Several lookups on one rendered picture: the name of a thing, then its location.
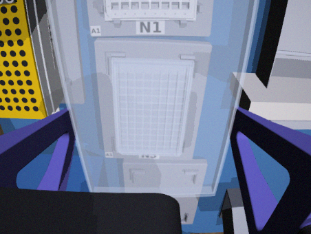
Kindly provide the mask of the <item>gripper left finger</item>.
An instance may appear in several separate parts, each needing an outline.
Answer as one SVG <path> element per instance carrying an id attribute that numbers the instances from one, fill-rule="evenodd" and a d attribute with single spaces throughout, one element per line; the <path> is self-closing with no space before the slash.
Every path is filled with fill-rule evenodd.
<path id="1" fill-rule="evenodd" d="M 18 172 L 57 139 L 50 163 L 37 189 L 66 191 L 76 142 L 67 108 L 0 135 L 0 187 L 18 189 Z"/>

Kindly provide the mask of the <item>grey button box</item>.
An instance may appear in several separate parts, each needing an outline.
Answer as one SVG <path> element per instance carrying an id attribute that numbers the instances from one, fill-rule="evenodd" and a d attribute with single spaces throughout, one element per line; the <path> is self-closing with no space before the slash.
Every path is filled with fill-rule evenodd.
<path id="1" fill-rule="evenodd" d="M 224 234 L 249 234 L 240 188 L 226 189 L 219 218 Z"/>

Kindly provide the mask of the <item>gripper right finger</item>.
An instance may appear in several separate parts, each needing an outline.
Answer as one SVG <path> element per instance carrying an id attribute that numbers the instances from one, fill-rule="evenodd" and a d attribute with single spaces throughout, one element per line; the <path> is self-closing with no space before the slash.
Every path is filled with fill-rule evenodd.
<path id="1" fill-rule="evenodd" d="M 279 203 L 248 138 L 288 170 Z M 230 135 L 249 234 L 297 234 L 311 224 L 311 136 L 238 107 Z"/>

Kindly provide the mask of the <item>blue bench mat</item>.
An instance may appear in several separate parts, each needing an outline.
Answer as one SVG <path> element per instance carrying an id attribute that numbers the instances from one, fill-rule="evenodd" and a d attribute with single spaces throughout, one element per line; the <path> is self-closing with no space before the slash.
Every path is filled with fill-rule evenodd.
<path id="1" fill-rule="evenodd" d="M 248 60 L 246 73 L 256 73 L 261 53 L 262 42 L 266 30 L 271 0 L 259 0 L 253 42 Z M 37 122 L 41 119 L 0 118 L 4 134 Z M 251 149 L 270 190 L 279 203 L 290 183 L 288 170 L 259 148 L 248 138 Z M 53 153 L 57 140 L 40 154 Z M 224 232 L 222 218 L 219 218 L 226 194 L 226 189 L 240 188 L 236 173 L 233 152 L 229 143 L 226 159 L 219 179 L 215 196 L 200 197 L 192 224 L 182 224 L 182 234 Z"/>

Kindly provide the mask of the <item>blue open-top bin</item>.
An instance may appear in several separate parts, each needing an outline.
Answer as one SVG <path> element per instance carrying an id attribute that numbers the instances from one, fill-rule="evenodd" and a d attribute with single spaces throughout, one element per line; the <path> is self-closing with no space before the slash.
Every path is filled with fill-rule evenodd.
<path id="1" fill-rule="evenodd" d="M 19 189 L 36 189 L 48 168 L 52 155 L 40 154 L 17 174 Z M 66 191 L 89 192 L 79 156 L 73 156 Z"/>

